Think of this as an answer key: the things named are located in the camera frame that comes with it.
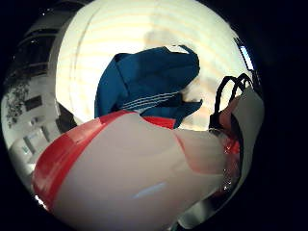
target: red trim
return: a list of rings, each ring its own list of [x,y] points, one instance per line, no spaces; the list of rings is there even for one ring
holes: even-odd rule
[[[175,119],[173,118],[144,116],[143,119],[155,125],[166,127],[168,129],[173,129],[175,123]]]
[[[133,112],[119,111],[77,126],[53,141],[38,159],[33,186],[48,210],[59,187],[91,140],[116,118]]]

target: white stripe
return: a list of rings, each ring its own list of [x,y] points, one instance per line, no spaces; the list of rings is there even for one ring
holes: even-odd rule
[[[126,108],[136,108],[137,106],[139,105],[142,105],[143,103],[149,103],[149,102],[155,102],[155,101],[158,101],[158,100],[161,100],[161,99],[170,99],[171,97],[173,97],[173,95],[168,95],[168,96],[161,96],[161,97],[157,97],[157,98],[152,98],[152,99],[149,99],[149,100],[143,100],[141,102],[136,102],[136,103],[133,103],[131,105],[128,105],[128,106],[122,106],[121,108],[122,109],[126,109]]]
[[[143,106],[143,105],[146,105],[146,104],[153,104],[152,107],[154,107],[155,105],[157,105],[158,103],[161,103],[161,102],[164,102],[164,101],[167,101],[168,98],[164,98],[164,99],[160,99],[160,100],[157,100],[157,101],[153,101],[153,102],[141,102],[140,104],[138,105],[135,105],[133,107],[125,107],[125,108],[121,108],[122,110],[132,110],[133,108],[137,108],[137,107],[140,107],[140,106]]]
[[[175,92],[171,92],[171,93],[163,93],[163,94],[156,94],[156,95],[153,95],[153,96],[147,96],[147,97],[144,97],[144,98],[139,98],[139,99],[135,99],[131,102],[128,102],[128,103],[124,103],[123,104],[123,107],[126,107],[128,106],[129,104],[133,104],[135,102],[138,102],[138,101],[144,101],[146,99],[150,99],[150,98],[155,98],[155,97],[158,97],[158,96],[164,96],[164,95],[169,95],[169,94],[175,94],[175,93],[178,93],[179,91],[175,91]]]
[[[134,199],[137,199],[139,197],[143,197],[143,196],[147,196],[147,195],[151,195],[153,193],[158,193],[160,192],[163,188],[166,187],[166,183],[162,182],[160,184],[154,185],[154,186],[150,186],[148,188],[145,188],[143,190],[141,190],[140,192],[138,192],[137,194],[135,194],[133,196]]]

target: red stripe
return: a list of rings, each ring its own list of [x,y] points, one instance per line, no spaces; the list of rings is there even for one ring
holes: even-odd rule
[[[98,117],[64,133],[45,149],[33,174],[33,186],[47,210],[52,209],[66,175],[92,139],[116,118],[130,113],[119,111]]]
[[[168,129],[173,129],[175,123],[175,119],[173,118],[144,116],[143,119],[155,125],[166,127]]]

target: blue fabric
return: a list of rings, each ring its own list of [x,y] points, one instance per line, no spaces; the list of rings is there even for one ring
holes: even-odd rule
[[[115,55],[98,83],[95,117],[128,110],[141,116],[174,118],[174,127],[178,127],[184,117],[202,105],[202,100],[183,102],[179,92],[199,72],[197,55],[187,46],[181,47],[189,54],[158,47]]]

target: white label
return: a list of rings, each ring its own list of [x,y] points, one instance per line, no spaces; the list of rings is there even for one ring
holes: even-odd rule
[[[168,49],[170,52],[190,54],[190,52],[188,52],[187,50],[185,50],[179,45],[166,45],[166,49]]]

